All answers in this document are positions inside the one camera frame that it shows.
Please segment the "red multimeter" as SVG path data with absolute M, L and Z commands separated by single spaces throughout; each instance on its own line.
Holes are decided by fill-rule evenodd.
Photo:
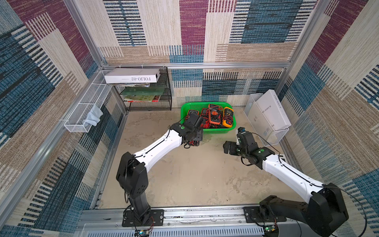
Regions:
M 215 105 L 215 104 L 209 104 L 208 105 L 208 108 L 209 109 L 216 109 L 216 110 L 220 110 L 222 109 L 222 107 L 218 106 L 218 105 Z
M 208 109 L 207 108 L 203 108 L 201 110 L 200 116 L 203 118 L 200 127 L 203 128 L 203 129 L 208 129 L 209 126 L 210 126 Z

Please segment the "orange multimeter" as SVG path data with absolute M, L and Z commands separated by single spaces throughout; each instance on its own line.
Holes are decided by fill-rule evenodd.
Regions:
M 190 116 L 191 114 L 195 114 L 195 115 L 199 116 L 199 111 L 197 111 L 197 110 L 189 110 L 188 113 L 187 113 L 187 116 Z
M 221 115 L 218 109 L 210 109 L 208 112 L 208 120 L 210 124 L 220 125 L 221 124 Z

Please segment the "yellow multimeter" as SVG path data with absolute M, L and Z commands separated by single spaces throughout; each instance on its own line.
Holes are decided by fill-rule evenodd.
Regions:
M 234 124 L 233 117 L 234 117 L 234 110 L 229 107 L 225 107 L 223 110 L 223 116 L 222 116 L 222 126 L 226 128 L 231 128 Z

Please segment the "black multimeter with leads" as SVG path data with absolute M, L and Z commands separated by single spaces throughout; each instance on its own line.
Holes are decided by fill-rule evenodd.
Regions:
M 191 140 L 191 141 L 187 141 L 185 144 L 184 144 L 184 148 L 185 149 L 189 149 L 190 147 L 192 146 L 199 146 L 200 145 L 200 142 L 203 140 L 203 134 L 198 134 L 196 136 L 196 138 L 194 140 Z

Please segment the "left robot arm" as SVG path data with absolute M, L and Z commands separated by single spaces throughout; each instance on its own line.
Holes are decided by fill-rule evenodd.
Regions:
M 196 113 L 184 117 L 171 125 L 167 132 L 145 149 L 131 154 L 126 152 L 121 156 L 116 173 L 116 181 L 124 190 L 132 208 L 133 220 L 147 225 L 151 217 L 151 206 L 148 204 L 145 190 L 148 187 L 148 172 L 165 155 L 172 150 L 191 142 L 202 141 L 203 118 Z

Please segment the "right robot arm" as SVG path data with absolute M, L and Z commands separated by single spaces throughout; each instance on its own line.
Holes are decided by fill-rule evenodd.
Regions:
M 268 221 L 285 217 L 307 224 L 321 237 L 330 236 L 348 219 L 348 211 L 341 190 L 334 184 L 323 184 L 295 169 L 267 147 L 259 147 L 253 133 L 240 127 L 236 141 L 223 145 L 224 153 L 248 160 L 248 166 L 256 166 L 278 178 L 303 200 L 292 201 L 268 196 L 259 203 L 258 218 Z

